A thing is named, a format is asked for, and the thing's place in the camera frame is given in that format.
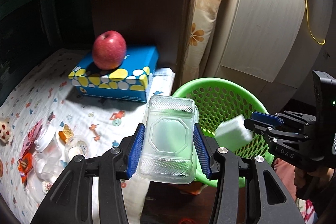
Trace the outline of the right hand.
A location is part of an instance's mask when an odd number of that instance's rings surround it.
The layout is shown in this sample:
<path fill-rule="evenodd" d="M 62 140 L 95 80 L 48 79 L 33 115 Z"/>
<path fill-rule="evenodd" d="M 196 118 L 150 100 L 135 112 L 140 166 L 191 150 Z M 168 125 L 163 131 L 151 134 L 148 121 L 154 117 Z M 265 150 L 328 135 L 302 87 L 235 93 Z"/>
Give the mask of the right hand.
<path fill-rule="evenodd" d="M 313 192 L 327 186 L 334 175 L 335 169 L 320 167 L 314 172 L 306 172 L 297 167 L 294 169 L 294 184 L 296 186 L 296 197 L 308 200 Z"/>

